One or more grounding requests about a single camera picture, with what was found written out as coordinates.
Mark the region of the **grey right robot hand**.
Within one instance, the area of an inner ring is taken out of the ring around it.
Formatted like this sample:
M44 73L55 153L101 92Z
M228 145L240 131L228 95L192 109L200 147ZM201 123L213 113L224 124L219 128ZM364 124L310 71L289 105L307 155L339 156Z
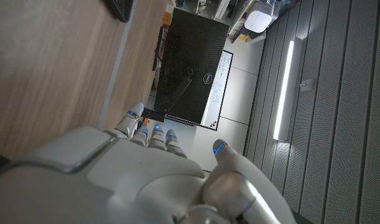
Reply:
M71 130L18 159L0 155L0 223L294 223L272 182L227 142L206 174L173 130L139 126L136 103L114 129Z

